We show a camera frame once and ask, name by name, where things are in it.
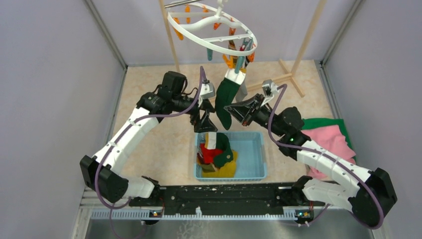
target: white circular hanger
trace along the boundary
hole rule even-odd
[[[231,56],[249,56],[251,55],[256,47],[258,46],[258,41],[256,40],[255,35],[252,33],[249,28],[234,18],[233,16],[225,13],[222,11],[223,0],[217,0],[218,8],[214,8],[202,3],[193,2],[189,3],[189,6],[195,6],[203,9],[204,7],[209,11],[213,12],[168,12],[167,13],[167,20],[169,23],[182,35],[190,39],[191,41],[199,44],[203,47],[211,49],[216,52],[220,52],[222,54],[227,54]],[[197,22],[191,24],[178,24],[173,18],[174,17],[195,17],[201,16],[204,19],[201,19]],[[228,25],[231,28],[242,28],[245,30],[245,34],[237,34],[233,36],[221,36],[221,37],[211,37],[211,38],[200,38],[194,35],[192,32],[197,31],[205,26],[214,24],[214,23],[223,23]],[[229,40],[237,40],[237,39],[244,39],[244,38],[251,38],[253,40],[252,48],[248,51],[238,51],[238,50],[230,50],[228,48],[224,48],[221,46],[217,46],[213,44],[213,42],[223,42]]]

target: metal floor plate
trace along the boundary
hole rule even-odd
[[[113,220],[122,238],[142,239],[372,239],[345,210],[328,209],[317,222],[307,227],[287,226],[279,220],[162,220],[147,226],[139,219]],[[91,218],[86,239],[115,239],[107,219]]]

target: green cloth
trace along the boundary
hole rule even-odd
[[[224,109],[224,107],[231,104],[239,88],[240,85],[227,78],[224,78],[217,89],[215,98],[215,112],[217,117],[220,119],[221,124],[226,130],[229,130],[231,127],[231,115]]]
[[[224,133],[217,133],[215,148],[223,150],[222,154],[214,157],[214,165],[217,168],[223,167],[226,163],[233,160],[233,152],[230,148],[230,142],[227,135]]]
[[[349,134],[346,130],[346,125],[344,124],[343,119],[327,119],[327,118],[312,118],[312,119],[303,119],[305,122],[305,125],[302,127],[302,129],[314,129],[324,126],[330,126],[330,125],[338,125],[340,128],[341,134],[343,134],[346,137],[346,142],[349,148],[352,148],[352,143],[350,142]]]

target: yellow cloth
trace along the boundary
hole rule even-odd
[[[232,150],[232,152],[233,152],[232,161],[226,163],[217,172],[202,171],[202,177],[203,178],[232,178],[234,177],[234,173],[236,172],[237,152],[234,150]]]

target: clothespin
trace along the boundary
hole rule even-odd
[[[191,12],[191,8],[189,7],[189,5],[186,5],[185,12]],[[191,23],[190,17],[186,17],[186,23],[187,24]]]
[[[245,60],[245,57],[244,56],[240,56],[239,59],[237,60],[236,68],[234,68],[234,72],[236,74],[239,73],[240,68],[242,67],[244,60]]]
[[[247,41],[247,39],[248,39],[247,37],[243,39],[243,42],[242,42],[242,45],[240,46],[239,51],[244,51],[244,50],[246,49],[246,47],[247,47],[247,46],[248,46],[251,42],[253,42],[252,38],[250,38],[248,41]]]
[[[230,59],[228,59],[224,54],[223,54],[223,60],[226,63],[227,67],[230,69],[234,68],[234,64],[233,64],[233,56],[230,56]]]
[[[209,61],[212,61],[212,50],[207,48],[207,57]]]
[[[252,47],[252,43],[253,43],[252,38],[250,38],[249,40],[247,40],[247,38],[244,38],[242,42],[242,46],[240,47],[239,51],[250,50],[250,48]],[[239,59],[237,60],[236,68],[234,69],[234,72],[236,74],[239,73],[240,68],[242,67],[244,61],[245,61],[244,56],[239,57]]]
[[[229,36],[233,36],[235,31],[236,31],[236,28],[234,28],[234,29],[233,28],[230,28],[228,30],[228,35]],[[228,48],[230,50],[233,50],[233,51],[236,50],[236,45],[234,44],[234,41],[233,40],[228,41]],[[236,65],[236,63],[237,63],[237,56],[233,56],[233,65]]]
[[[228,35],[229,36],[233,36],[234,35],[234,33],[236,32],[236,28],[229,28],[228,29]]]
[[[203,6],[202,7],[202,12],[209,12],[207,7]]]
[[[250,44],[247,47],[247,51],[249,51],[253,46],[255,46],[255,43],[251,42],[252,44]],[[253,52],[252,54],[250,54],[249,56],[246,57],[245,60],[245,68],[249,65],[250,62],[253,62],[253,58],[255,57],[255,52]]]
[[[221,23],[214,23],[214,30],[217,30],[217,28],[221,25]]]
[[[177,17],[174,17],[173,19],[174,19],[175,22],[177,22],[177,24],[180,24],[180,21]],[[178,30],[176,30],[174,27],[173,27],[173,29],[176,32],[176,35],[179,37],[179,39],[183,40],[183,35]]]

